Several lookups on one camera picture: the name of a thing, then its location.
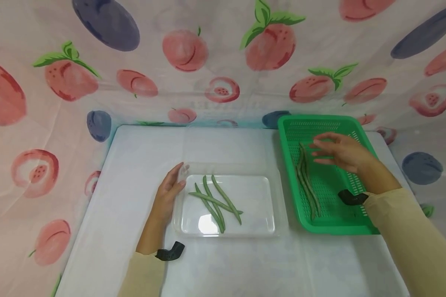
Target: fabric backdrop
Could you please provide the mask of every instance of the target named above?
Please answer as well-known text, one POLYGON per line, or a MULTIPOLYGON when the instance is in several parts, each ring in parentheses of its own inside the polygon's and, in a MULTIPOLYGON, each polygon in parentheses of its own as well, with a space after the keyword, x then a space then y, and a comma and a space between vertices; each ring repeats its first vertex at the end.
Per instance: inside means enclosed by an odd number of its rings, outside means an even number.
POLYGON ((446 236, 446 0, 0 0, 0 297, 54 294, 118 126, 289 113, 379 131, 446 236))

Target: pink peach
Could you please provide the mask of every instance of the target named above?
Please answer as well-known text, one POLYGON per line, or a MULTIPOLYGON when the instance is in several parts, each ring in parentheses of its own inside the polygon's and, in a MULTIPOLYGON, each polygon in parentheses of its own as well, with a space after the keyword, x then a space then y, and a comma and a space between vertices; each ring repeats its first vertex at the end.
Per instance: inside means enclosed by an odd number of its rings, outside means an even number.
POLYGON ((184 72, 202 68, 208 59, 205 41, 189 30, 169 32, 162 41, 162 50, 170 65, 184 72))
POLYGON ((385 127, 378 127, 376 128, 376 131, 382 135, 383 139, 385 140, 385 143, 388 145, 392 144, 392 142, 395 141, 397 131, 396 129, 390 129, 385 127))
POLYGON ((446 91, 446 85, 434 85, 427 94, 414 94, 408 101, 408 104, 422 116, 429 118, 438 116, 446 110, 446 97, 444 99, 441 98, 438 93, 439 89, 446 91))
POLYGON ((169 120, 176 124, 188 124, 196 119, 196 113, 189 108, 172 109, 167 113, 169 120))
POLYGON ((0 126, 12 125, 25 115, 23 90, 12 75, 0 66, 0 126))
POLYGON ((385 78, 371 78, 361 81, 345 95, 344 101, 348 104, 367 102, 379 96, 386 86, 387 80, 385 78))
POLYGON ((36 198, 48 194, 55 186, 58 178, 58 159, 49 151, 29 150, 18 155, 12 163, 11 175, 14 184, 26 188, 23 195, 26 198, 36 198), (47 164, 39 164, 33 168, 28 178, 25 179, 20 169, 29 161, 44 161, 47 164))
POLYGON ((117 71, 117 82, 125 90, 142 97, 155 97, 159 91, 157 85, 147 76, 133 70, 117 71))
POLYGON ((296 49, 296 38, 291 27, 272 24, 257 35, 246 47, 246 65, 254 71, 279 69, 296 49))
POLYGON ((231 102, 240 96, 240 87, 231 78, 218 76, 210 81, 205 91, 205 97, 216 103, 231 102))
POLYGON ((344 21, 361 22, 373 18, 395 0, 341 0, 339 13, 344 21))
POLYGON ((91 175, 89 175, 88 179, 86 180, 86 184, 84 187, 84 194, 88 198, 91 198, 91 196, 93 195, 100 175, 101 175, 100 171, 94 171, 93 173, 91 173, 91 175))
POLYGON ((71 229, 68 222, 55 219, 41 228, 36 238, 35 250, 29 257, 34 255, 39 266, 51 265, 64 253, 70 238, 71 229))
POLYGON ((78 100, 98 88, 94 75, 71 60, 59 60, 47 65, 45 79, 51 90, 66 101, 78 100))
POLYGON ((371 122, 373 122, 375 120, 375 118, 377 117, 377 115, 375 114, 371 114, 371 115, 364 115, 361 116, 359 118, 357 118, 357 121, 360 123, 360 125, 367 125, 370 124, 371 122))
POLYGON ((310 103, 320 100, 334 87, 332 80, 324 75, 311 75, 296 82, 289 98, 294 102, 310 103))
POLYGON ((443 71, 446 71, 446 50, 428 63, 425 67, 425 75, 431 76, 443 71))

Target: beige sleeve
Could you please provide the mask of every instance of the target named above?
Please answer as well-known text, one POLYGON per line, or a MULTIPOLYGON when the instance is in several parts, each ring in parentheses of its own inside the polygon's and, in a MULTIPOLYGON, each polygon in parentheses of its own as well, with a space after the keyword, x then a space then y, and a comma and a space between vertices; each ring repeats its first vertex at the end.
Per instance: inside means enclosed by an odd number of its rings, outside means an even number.
POLYGON ((446 297, 446 239, 406 189, 370 196, 365 209, 380 230, 412 297, 446 297))
POLYGON ((165 262, 135 252, 129 261, 119 297, 158 297, 164 281, 165 262))

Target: green plastic basket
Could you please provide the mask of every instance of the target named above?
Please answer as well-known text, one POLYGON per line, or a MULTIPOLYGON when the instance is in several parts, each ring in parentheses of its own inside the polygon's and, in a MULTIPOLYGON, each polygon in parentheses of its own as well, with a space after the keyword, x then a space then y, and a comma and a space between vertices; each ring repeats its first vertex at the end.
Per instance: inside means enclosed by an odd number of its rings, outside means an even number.
POLYGON ((337 195, 344 189, 349 189, 354 195, 364 192, 365 187, 357 175, 335 165, 312 162, 311 152, 314 150, 308 147, 314 136, 336 132, 355 138, 376 156, 360 123, 350 116, 285 115, 278 120, 278 127, 294 208, 302 227, 309 232, 333 235, 380 234, 363 206, 347 206, 337 195), (311 220, 311 209, 294 169, 293 160, 299 160, 300 141, 306 144, 310 179, 320 201, 321 216, 314 220, 311 220))

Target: white table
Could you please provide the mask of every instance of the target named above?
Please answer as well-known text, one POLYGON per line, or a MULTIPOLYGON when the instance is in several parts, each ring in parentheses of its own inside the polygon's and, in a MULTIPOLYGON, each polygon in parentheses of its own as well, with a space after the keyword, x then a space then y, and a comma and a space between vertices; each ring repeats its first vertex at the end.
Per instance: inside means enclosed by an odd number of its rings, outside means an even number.
MULTIPOLYGON (((198 154, 200 162, 260 160, 277 166, 289 230, 270 239, 182 238, 170 225, 166 248, 176 240, 186 248, 168 264, 162 297, 408 296, 380 236, 315 235, 300 226, 277 131, 192 129, 201 137, 189 141, 186 129, 178 127, 117 130, 57 297, 117 295, 157 187, 184 154, 186 161, 198 154), (242 141, 245 146, 238 147, 242 141), (215 144, 220 151, 207 150, 215 144)), ((379 159, 409 188, 382 137, 368 136, 379 159)))

